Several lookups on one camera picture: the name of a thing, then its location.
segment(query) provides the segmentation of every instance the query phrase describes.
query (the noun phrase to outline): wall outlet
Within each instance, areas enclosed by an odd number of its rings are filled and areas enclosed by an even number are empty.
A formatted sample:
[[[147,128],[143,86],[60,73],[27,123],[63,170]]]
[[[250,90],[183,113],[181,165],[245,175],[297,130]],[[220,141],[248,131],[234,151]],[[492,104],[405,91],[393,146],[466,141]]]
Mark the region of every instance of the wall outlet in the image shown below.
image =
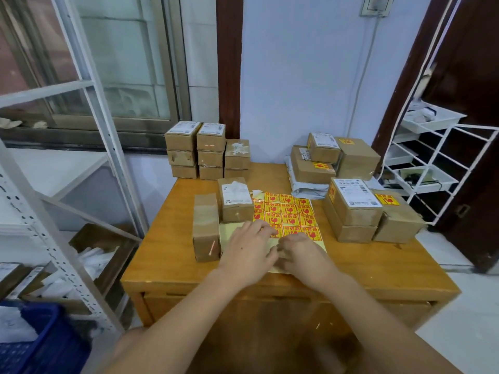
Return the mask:
[[[360,15],[363,17],[376,17],[381,11],[381,16],[386,17],[390,13],[393,0],[364,0]]]

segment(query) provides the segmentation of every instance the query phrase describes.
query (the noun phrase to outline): blue plastic crate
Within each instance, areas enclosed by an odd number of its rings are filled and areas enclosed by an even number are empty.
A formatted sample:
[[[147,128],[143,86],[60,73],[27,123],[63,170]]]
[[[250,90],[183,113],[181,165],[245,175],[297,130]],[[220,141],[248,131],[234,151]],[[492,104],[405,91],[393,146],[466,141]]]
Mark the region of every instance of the blue plastic crate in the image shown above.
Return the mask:
[[[16,307],[13,302],[0,306]],[[21,315],[38,333],[31,343],[0,344],[0,374],[78,374],[90,343],[82,339],[54,303],[27,303]]]

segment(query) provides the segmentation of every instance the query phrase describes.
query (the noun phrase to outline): electrical cable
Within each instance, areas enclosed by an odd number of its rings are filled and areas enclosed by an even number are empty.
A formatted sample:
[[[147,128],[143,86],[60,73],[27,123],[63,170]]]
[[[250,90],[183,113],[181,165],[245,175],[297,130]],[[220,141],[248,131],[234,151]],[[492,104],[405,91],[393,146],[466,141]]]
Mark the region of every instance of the electrical cable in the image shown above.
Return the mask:
[[[360,89],[362,88],[362,83],[364,82],[364,77],[367,72],[367,66],[371,60],[371,54],[374,47],[374,40],[376,39],[376,33],[378,32],[379,21],[381,20],[381,12],[378,12],[376,17],[376,23],[374,24],[373,35],[371,37],[371,43],[369,44],[369,50],[367,51],[366,61],[364,63],[364,68],[362,69],[362,74],[360,75],[359,85],[357,86],[357,92],[355,93],[355,100],[353,101],[352,116],[350,117],[350,123],[348,124],[348,130],[346,137],[350,138],[350,132],[352,130],[353,119],[355,118],[355,112],[357,111],[357,103],[359,102]]]

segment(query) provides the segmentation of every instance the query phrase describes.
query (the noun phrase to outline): hand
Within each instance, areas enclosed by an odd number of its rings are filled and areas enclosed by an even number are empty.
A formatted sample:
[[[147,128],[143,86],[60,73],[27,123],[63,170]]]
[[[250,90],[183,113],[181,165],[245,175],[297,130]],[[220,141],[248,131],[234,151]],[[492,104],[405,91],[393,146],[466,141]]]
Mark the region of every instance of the hand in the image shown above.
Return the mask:
[[[246,221],[233,232],[217,270],[239,290],[258,282],[278,259],[277,247],[267,254],[267,241],[275,234],[262,220]]]
[[[290,272],[304,285],[324,293],[331,277],[339,273],[326,251],[304,233],[289,234],[279,239],[278,250],[283,250],[287,259],[280,258],[278,266]]]

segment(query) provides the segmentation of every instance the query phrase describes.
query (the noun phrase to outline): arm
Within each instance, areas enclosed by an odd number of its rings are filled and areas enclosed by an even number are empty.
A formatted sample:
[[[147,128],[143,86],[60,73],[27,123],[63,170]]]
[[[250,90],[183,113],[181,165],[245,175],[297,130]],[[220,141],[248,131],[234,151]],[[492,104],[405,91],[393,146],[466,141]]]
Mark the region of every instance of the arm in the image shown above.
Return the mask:
[[[267,241],[276,232],[261,220],[238,227],[218,268],[121,353],[105,374],[184,373],[228,302],[276,262],[276,248],[267,254]]]
[[[305,234],[281,238],[278,248],[290,258],[278,264],[333,303],[381,373],[461,373],[352,277],[341,273]]]

